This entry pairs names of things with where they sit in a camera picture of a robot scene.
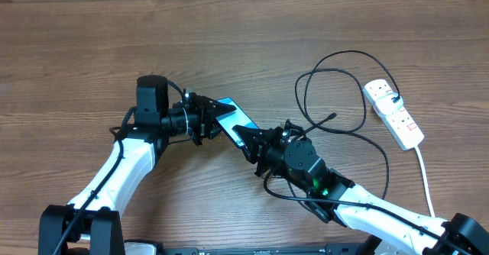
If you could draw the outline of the Samsung Galaxy smartphone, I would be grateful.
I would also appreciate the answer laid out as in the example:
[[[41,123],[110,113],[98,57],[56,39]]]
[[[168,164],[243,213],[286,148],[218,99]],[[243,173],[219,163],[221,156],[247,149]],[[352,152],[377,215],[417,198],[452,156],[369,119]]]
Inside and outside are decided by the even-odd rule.
[[[232,98],[221,98],[218,100],[218,102],[235,106],[234,111],[218,116],[216,120],[219,126],[237,148],[244,147],[244,142],[233,130],[233,127],[235,125],[240,125],[247,128],[258,129],[258,126],[248,117],[248,115],[235,103]]]

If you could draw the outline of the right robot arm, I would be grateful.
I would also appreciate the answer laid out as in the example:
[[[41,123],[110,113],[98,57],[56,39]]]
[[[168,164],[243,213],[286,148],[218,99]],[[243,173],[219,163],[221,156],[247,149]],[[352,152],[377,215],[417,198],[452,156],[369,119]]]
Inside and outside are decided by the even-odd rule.
[[[295,126],[263,130],[240,125],[234,131],[257,175],[277,175],[305,192],[301,201],[321,221],[366,232],[378,239],[373,253],[486,254],[488,232],[466,215],[447,221],[401,208],[329,169],[312,141]]]

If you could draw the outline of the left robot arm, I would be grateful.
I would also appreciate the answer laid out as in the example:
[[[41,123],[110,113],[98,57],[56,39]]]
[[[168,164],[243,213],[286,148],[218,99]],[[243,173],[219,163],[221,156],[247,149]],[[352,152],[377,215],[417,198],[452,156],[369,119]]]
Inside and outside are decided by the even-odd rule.
[[[219,132],[217,118],[235,110],[233,105],[180,93],[169,103],[174,87],[164,76],[137,80],[135,106],[120,126],[111,128],[114,144],[109,158],[92,181],[66,205],[48,206],[40,218],[39,254],[163,254],[161,243],[125,240],[121,215],[143,178],[172,143],[171,137],[189,136],[195,145]]]

